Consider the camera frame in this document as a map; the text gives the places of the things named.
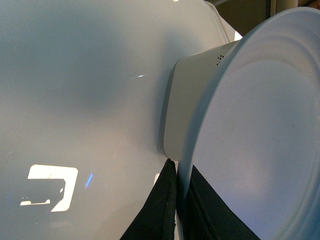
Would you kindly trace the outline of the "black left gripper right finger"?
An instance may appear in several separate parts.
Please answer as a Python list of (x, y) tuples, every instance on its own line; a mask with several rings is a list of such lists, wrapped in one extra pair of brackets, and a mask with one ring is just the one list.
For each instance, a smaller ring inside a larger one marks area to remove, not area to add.
[(193, 166), (183, 221), (186, 240), (258, 240)]

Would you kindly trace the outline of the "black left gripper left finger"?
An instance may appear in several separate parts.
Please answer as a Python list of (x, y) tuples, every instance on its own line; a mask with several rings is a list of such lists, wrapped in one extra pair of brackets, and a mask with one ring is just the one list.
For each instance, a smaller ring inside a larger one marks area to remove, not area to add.
[(175, 163), (167, 159), (142, 209), (122, 240), (173, 240), (177, 197)]

